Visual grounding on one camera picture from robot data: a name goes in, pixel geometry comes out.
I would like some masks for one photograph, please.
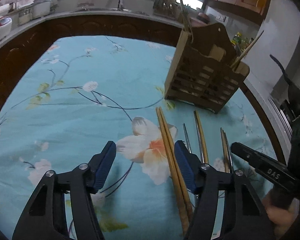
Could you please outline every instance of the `blue gripper pad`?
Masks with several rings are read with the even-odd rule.
[[[117,147],[115,143],[113,141],[108,141],[101,153],[94,155],[90,160],[89,165],[91,170],[96,171],[93,184],[93,188],[96,192],[103,188],[116,153]]]
[[[187,189],[193,194],[198,194],[201,188],[201,185],[198,185],[196,182],[196,177],[198,177],[197,175],[201,164],[199,158],[197,155],[189,153],[181,140],[176,141],[174,145],[174,154]]]

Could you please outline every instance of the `hand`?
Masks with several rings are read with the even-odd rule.
[[[269,219],[275,224],[274,234],[277,239],[285,234],[295,220],[295,205],[292,202],[288,210],[277,208],[271,204],[269,193],[264,197],[262,203],[266,209]]]

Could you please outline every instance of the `table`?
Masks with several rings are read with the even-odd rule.
[[[70,171],[113,140],[116,159],[104,189],[92,196],[106,239],[182,239],[155,112],[156,106],[163,108],[174,140],[184,140],[185,123],[192,151],[199,153],[197,108],[163,99],[174,51],[133,39],[75,36],[56,41],[27,71],[0,112],[0,230],[8,238],[47,170]],[[275,158],[261,121],[240,90],[219,114],[198,111],[216,169],[223,169],[220,127],[230,144],[238,141]],[[263,197],[271,184],[233,159]],[[214,237],[222,221],[222,196]],[[74,237],[70,204],[67,196]]]

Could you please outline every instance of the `metal screw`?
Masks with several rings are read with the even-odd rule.
[[[235,174],[237,174],[238,176],[242,176],[243,175],[243,171],[241,170],[236,170]]]
[[[207,164],[207,163],[202,163],[201,166],[200,166],[200,168],[201,168],[202,170],[207,170],[207,169],[210,168],[210,165]]]
[[[46,176],[51,177],[54,174],[54,171],[47,171]]]
[[[79,165],[79,169],[80,170],[85,170],[86,168],[88,168],[88,164],[87,163],[82,163]]]

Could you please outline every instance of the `wooden box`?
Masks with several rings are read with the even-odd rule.
[[[231,69],[235,58],[222,24],[193,28],[193,34],[182,30],[165,81],[165,98],[218,113],[250,72],[242,62],[236,71]]]

